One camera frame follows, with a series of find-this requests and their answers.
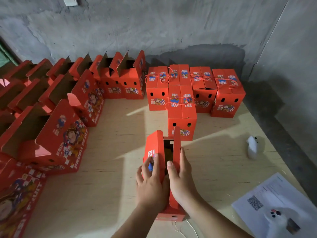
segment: white paper sheet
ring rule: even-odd
[[[256,238],[267,237],[269,222],[264,210],[273,207],[291,208],[299,214],[302,227],[291,237],[317,237],[317,208],[280,173],[232,203],[232,207]]]

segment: concrete wall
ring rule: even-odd
[[[287,0],[0,0],[0,36],[21,60],[140,49],[147,61],[236,68],[247,79]]]
[[[250,81],[278,97],[275,118],[317,165],[317,2],[289,0]]]

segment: wooden table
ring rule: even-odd
[[[106,100],[79,171],[48,179],[24,237],[110,237],[135,207],[135,174],[146,137],[156,130],[167,136],[167,111],[150,112],[146,99]],[[259,140],[258,160],[246,155],[250,135]],[[182,145],[202,197],[248,232],[231,204],[259,183],[279,172],[304,193],[244,104],[234,119],[198,114],[194,140]],[[176,226],[196,237],[186,221]],[[148,237],[183,236],[173,222],[156,221]]]

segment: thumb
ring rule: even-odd
[[[163,184],[162,184],[163,193],[168,196],[170,191],[170,179],[168,175],[165,175]]]
[[[176,170],[172,161],[167,162],[167,171],[168,171],[168,175],[170,177],[170,181],[173,182],[173,180],[178,177],[178,174],[177,174],[177,170]]]

